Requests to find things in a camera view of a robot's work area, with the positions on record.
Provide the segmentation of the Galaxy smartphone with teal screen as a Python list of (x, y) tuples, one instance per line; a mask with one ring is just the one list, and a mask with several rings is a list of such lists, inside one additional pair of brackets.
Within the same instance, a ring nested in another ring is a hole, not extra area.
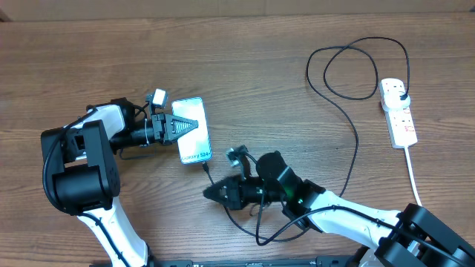
[(200, 97), (175, 100), (171, 103), (175, 116), (197, 121), (197, 127), (177, 140), (183, 164), (205, 162), (212, 158), (212, 147), (203, 100)]

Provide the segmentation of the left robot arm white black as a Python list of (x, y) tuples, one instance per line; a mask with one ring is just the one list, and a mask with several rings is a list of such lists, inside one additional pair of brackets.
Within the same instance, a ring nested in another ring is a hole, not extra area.
[(125, 98), (90, 105), (87, 113), (41, 135), (42, 184), (57, 210), (77, 217), (94, 233), (111, 266), (158, 266), (119, 201), (117, 151), (154, 143), (171, 145), (199, 123), (166, 113), (138, 121), (145, 109)]

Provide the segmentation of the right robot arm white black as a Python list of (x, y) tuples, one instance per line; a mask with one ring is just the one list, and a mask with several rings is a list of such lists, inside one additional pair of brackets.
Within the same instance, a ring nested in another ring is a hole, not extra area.
[(350, 264), (381, 266), (473, 266), (474, 247), (426, 208), (410, 203), (403, 211), (378, 210), (345, 200), (285, 163), (279, 151), (259, 159), (246, 150), (229, 151), (240, 173), (204, 190), (205, 198), (229, 210), (251, 203), (279, 202), (289, 218), (271, 237), (255, 235), (258, 245), (274, 241), (291, 225), (336, 234), (361, 244)]

